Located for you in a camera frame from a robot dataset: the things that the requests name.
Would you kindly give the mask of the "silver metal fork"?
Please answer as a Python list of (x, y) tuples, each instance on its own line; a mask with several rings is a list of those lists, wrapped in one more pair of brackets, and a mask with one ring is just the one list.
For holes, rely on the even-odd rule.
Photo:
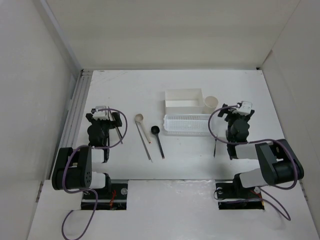
[(213, 150), (213, 157), (216, 157), (216, 150), (217, 150), (217, 138), (218, 138), (218, 133), (216, 134), (216, 138), (214, 139), (214, 150)]

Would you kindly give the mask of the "beige spoon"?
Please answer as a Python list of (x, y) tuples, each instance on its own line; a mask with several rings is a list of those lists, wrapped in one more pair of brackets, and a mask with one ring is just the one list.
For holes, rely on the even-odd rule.
[(149, 144), (152, 143), (151, 139), (150, 139), (150, 136), (149, 136), (149, 133), (148, 131), (146, 130), (146, 127), (145, 127), (145, 124), (144, 124), (144, 116), (141, 114), (141, 113), (138, 113), (136, 116), (135, 116), (135, 121), (140, 123), (141, 125), (141, 128), (142, 128), (142, 131), (148, 141)]

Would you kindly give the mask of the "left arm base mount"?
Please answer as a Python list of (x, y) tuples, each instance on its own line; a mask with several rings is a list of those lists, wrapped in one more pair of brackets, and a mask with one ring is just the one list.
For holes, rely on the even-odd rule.
[[(98, 195), (96, 210), (122, 211), (127, 209), (128, 180), (113, 180), (111, 185), (95, 189)], [(96, 196), (92, 192), (85, 192), (80, 203), (81, 210), (93, 210)]]

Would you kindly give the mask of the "silver metal chopstick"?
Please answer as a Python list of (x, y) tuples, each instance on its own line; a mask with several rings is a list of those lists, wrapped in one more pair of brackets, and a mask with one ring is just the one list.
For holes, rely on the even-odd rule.
[(137, 128), (137, 130), (138, 130), (138, 134), (139, 134), (139, 136), (140, 136), (140, 139), (141, 139), (142, 145), (143, 145), (143, 147), (144, 147), (144, 150), (145, 150), (145, 152), (146, 152), (146, 155), (147, 155), (147, 157), (148, 157), (148, 160), (150, 160), (150, 161), (153, 163), (153, 160), (152, 160), (151, 155), (150, 155), (150, 153), (149, 153), (149, 151), (148, 151), (148, 148), (147, 148), (147, 146), (146, 146), (146, 144), (145, 144), (144, 138), (143, 138), (143, 136), (142, 136), (142, 134), (141, 134), (141, 131), (140, 131), (140, 129), (139, 129), (139, 126), (138, 126), (137, 121), (135, 121), (135, 125), (136, 125), (136, 128)]

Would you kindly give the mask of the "black spoon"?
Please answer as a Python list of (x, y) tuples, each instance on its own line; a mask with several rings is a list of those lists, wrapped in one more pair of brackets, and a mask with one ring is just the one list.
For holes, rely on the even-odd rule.
[(156, 126), (156, 125), (152, 126), (151, 127), (151, 133), (155, 136), (155, 138), (157, 140), (157, 144), (158, 144), (162, 159), (165, 159), (165, 155), (164, 155), (163, 148), (162, 148), (162, 145), (161, 145), (161, 141), (160, 141), (160, 138), (159, 138), (160, 128), (158, 126)]

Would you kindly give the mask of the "black chopstick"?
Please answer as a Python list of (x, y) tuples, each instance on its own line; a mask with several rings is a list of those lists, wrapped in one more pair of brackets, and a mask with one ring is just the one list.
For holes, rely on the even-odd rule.
[[(111, 118), (112, 121), (114, 121), (114, 122), (117, 121), (117, 119), (115, 118), (115, 116), (113, 115), (113, 113), (110, 110), (108, 110), (108, 116)], [(123, 144), (123, 141), (122, 141), (123, 136), (119, 130), (119, 127), (116, 126), (115, 129), (116, 129), (117, 135), (119, 137), (120, 143)]]

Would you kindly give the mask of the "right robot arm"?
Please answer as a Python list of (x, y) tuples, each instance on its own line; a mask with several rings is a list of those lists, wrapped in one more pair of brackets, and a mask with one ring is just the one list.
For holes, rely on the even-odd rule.
[(257, 169), (235, 174), (232, 183), (219, 183), (218, 193), (227, 199), (250, 199), (254, 189), (299, 181), (305, 172), (286, 139), (249, 143), (249, 120), (254, 114), (252, 103), (223, 104), (218, 117), (227, 122), (225, 133), (229, 158), (257, 160)]

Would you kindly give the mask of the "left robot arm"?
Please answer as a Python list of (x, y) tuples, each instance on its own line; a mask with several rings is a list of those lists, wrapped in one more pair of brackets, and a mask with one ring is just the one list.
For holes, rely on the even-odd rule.
[(92, 169), (93, 163), (107, 163), (110, 149), (123, 142), (123, 133), (118, 142), (111, 145), (110, 130), (123, 126), (127, 118), (123, 112), (113, 108), (93, 108), (85, 115), (89, 122), (87, 128), (88, 144), (77, 148), (62, 147), (55, 161), (51, 184), (54, 190), (64, 190), (68, 193), (94, 189), (100, 198), (111, 195), (112, 186), (108, 175), (99, 176)]

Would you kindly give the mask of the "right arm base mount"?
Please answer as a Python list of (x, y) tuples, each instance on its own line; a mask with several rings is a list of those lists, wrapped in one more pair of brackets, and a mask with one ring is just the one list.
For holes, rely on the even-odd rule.
[(214, 197), (219, 210), (264, 210), (261, 192), (256, 187), (243, 188), (231, 182), (215, 184)]

